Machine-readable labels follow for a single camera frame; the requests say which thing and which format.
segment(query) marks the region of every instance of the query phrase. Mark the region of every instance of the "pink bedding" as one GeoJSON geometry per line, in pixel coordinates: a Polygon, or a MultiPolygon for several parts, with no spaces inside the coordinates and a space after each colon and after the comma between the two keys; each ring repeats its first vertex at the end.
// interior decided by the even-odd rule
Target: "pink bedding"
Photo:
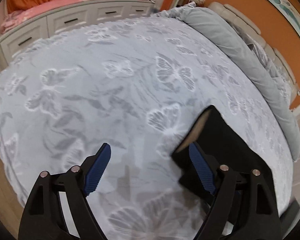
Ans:
{"type": "Polygon", "coordinates": [[[8,30],[11,30],[12,28],[16,27],[17,25],[21,24],[22,22],[37,16],[39,14],[42,14],[46,11],[62,7],[69,4],[79,3],[82,1],[87,0],[52,0],[46,3],[43,3],[41,5],[32,7],[26,11],[14,11],[10,13],[3,23],[0,26],[0,32],[1,34],[7,32],[8,30]]]}

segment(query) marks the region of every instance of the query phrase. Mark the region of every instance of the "gray blanket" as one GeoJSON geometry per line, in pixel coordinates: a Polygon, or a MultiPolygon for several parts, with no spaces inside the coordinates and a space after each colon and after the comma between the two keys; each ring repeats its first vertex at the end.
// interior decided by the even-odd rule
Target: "gray blanket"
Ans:
{"type": "Polygon", "coordinates": [[[265,70],[267,70],[272,80],[276,84],[280,95],[289,107],[291,104],[292,87],[290,86],[289,81],[285,77],[284,73],[280,71],[280,67],[274,64],[261,45],[251,38],[247,33],[245,33],[242,28],[226,19],[225,21],[235,30],[235,32],[252,51],[253,55],[258,58],[265,70]]]}
{"type": "Polygon", "coordinates": [[[292,158],[300,156],[300,130],[297,120],[287,107],[275,82],[259,60],[253,55],[235,30],[218,14],[208,8],[195,8],[188,4],[159,13],[187,23],[217,45],[253,82],[261,92],[285,134],[292,158]]]}

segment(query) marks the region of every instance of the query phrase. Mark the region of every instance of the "orange wall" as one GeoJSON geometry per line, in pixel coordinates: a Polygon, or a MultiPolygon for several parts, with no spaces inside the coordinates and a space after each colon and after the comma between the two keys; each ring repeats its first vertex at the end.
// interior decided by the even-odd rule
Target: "orange wall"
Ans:
{"type": "MultiPolygon", "coordinates": [[[[268,0],[206,0],[205,6],[213,1],[228,3],[249,17],[260,28],[266,42],[285,57],[300,87],[300,37],[276,7],[268,0]]],[[[300,13],[299,2],[289,1],[300,13]]],[[[299,104],[297,96],[291,107],[299,104]]]]}

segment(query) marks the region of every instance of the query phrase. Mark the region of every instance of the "blue rubber finger pad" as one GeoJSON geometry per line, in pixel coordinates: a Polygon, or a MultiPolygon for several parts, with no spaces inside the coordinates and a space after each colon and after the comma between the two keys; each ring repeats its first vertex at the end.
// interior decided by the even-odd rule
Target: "blue rubber finger pad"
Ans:
{"type": "Polygon", "coordinates": [[[209,165],[202,157],[200,151],[194,143],[189,145],[189,156],[197,171],[204,189],[212,195],[216,193],[216,186],[214,185],[214,174],[212,173],[209,165]]]}
{"type": "Polygon", "coordinates": [[[106,145],[102,152],[99,154],[98,158],[90,168],[88,174],[86,175],[85,185],[83,191],[88,196],[91,192],[94,192],[98,186],[103,172],[108,165],[111,157],[110,145],[106,145]]]}

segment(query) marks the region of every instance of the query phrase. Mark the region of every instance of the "upholstered headboard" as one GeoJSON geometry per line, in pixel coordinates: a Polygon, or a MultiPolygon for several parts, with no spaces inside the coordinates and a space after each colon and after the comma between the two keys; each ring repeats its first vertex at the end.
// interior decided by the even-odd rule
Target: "upholstered headboard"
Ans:
{"type": "Polygon", "coordinates": [[[218,2],[212,2],[209,9],[216,12],[218,15],[224,19],[234,23],[235,25],[241,27],[248,35],[250,35],[256,42],[258,42],[271,60],[280,67],[286,75],[287,80],[292,88],[291,102],[296,98],[299,91],[299,87],[296,78],[281,53],[276,49],[272,48],[266,43],[265,39],[261,36],[261,31],[248,17],[246,17],[242,12],[238,11],[236,8],[229,4],[222,5],[218,2]]]}

